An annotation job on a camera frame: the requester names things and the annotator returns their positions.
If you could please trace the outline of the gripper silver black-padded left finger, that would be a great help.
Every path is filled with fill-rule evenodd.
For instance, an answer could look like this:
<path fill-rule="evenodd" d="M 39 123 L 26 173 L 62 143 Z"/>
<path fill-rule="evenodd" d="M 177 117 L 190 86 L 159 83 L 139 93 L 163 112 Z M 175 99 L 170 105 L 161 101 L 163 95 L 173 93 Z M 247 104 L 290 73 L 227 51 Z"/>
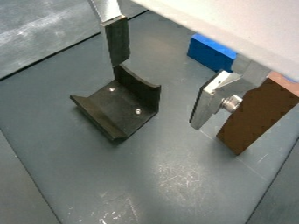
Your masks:
<path fill-rule="evenodd" d="M 89 3 L 107 40 L 111 65 L 117 67 L 130 58 L 127 16 L 122 14 L 118 0 L 89 0 Z"/>

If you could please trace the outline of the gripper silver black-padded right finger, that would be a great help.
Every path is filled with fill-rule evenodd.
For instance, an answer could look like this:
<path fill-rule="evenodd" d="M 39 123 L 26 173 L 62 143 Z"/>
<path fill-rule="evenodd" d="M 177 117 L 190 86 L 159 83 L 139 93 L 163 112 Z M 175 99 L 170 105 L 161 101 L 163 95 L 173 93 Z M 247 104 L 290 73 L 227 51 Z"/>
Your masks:
<path fill-rule="evenodd" d="M 238 55 L 231 71 L 233 73 L 219 71 L 201 88 L 190 119 L 190 124 L 197 130 L 221 109 L 235 112 L 243 101 L 241 96 L 262 85 L 271 69 L 246 56 Z"/>

